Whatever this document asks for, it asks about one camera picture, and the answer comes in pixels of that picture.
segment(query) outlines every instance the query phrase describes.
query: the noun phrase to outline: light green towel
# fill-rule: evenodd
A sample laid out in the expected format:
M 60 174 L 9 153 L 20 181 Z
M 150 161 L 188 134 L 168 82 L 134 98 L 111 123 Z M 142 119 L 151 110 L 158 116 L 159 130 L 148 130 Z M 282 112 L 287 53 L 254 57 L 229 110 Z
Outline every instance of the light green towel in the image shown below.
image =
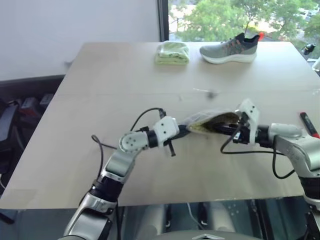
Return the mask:
M 155 63 L 185 65 L 189 63 L 189 48 L 183 42 L 164 41 L 156 49 Z

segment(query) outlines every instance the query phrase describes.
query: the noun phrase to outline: pen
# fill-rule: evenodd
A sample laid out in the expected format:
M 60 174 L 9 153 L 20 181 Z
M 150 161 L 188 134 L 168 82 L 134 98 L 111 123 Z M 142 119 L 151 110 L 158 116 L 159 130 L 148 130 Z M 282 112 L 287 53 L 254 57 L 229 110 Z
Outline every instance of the pen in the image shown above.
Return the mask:
M 320 139 L 320 135 L 319 135 L 319 133 L 317 133 L 317 130 L 316 130 L 315 126 L 312 124 L 308 115 L 305 112 L 300 112 L 300 117 L 301 117 L 306 129 L 308 130 L 309 134 L 312 137 Z

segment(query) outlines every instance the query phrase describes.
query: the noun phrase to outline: white sole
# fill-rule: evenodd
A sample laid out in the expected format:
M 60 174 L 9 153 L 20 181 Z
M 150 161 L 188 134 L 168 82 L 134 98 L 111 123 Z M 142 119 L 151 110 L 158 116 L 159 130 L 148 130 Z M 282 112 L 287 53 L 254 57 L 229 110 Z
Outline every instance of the white sole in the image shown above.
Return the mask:
M 220 57 L 220 58 L 213 58 L 213 57 L 202 55 L 202 57 L 211 64 L 224 64 L 227 62 L 251 63 L 253 60 L 255 60 L 256 56 L 257 56 L 257 52 L 250 55 L 234 54 L 234 55 Z

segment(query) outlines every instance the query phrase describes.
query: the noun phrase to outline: light wooden tabletop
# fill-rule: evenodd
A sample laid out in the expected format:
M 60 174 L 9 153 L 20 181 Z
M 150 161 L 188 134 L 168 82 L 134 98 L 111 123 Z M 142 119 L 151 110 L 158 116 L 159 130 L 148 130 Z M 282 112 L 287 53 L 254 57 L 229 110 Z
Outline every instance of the light wooden tabletop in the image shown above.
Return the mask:
M 234 110 L 250 98 L 260 123 L 303 127 L 305 111 L 320 130 L 320 78 L 289 42 L 260 42 L 251 64 L 214 65 L 190 42 L 186 66 L 155 65 L 159 43 L 87 43 L 41 119 L 0 200 L 5 209 L 76 208 L 91 186 L 100 152 L 91 135 L 117 145 L 147 108 L 164 108 L 178 122 L 206 109 Z M 206 91 L 218 95 L 208 99 Z M 148 113 L 138 127 L 152 126 Z M 278 180 L 270 154 L 221 155 L 227 136 L 190 134 L 168 150 L 142 152 L 120 205 L 202 202 L 302 195 L 296 174 Z M 260 149 L 231 144 L 229 150 Z M 105 162 L 112 154 L 104 149 Z M 291 171 L 279 157 L 279 174 Z

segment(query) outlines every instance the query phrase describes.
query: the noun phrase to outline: window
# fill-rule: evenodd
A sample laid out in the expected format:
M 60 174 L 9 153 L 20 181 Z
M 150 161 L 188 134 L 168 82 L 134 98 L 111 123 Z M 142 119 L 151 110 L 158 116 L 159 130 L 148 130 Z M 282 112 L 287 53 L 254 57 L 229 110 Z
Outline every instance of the window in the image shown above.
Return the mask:
M 220 42 L 241 32 L 263 41 L 291 41 L 301 52 L 316 44 L 320 57 L 320 0 L 167 0 L 168 39 Z

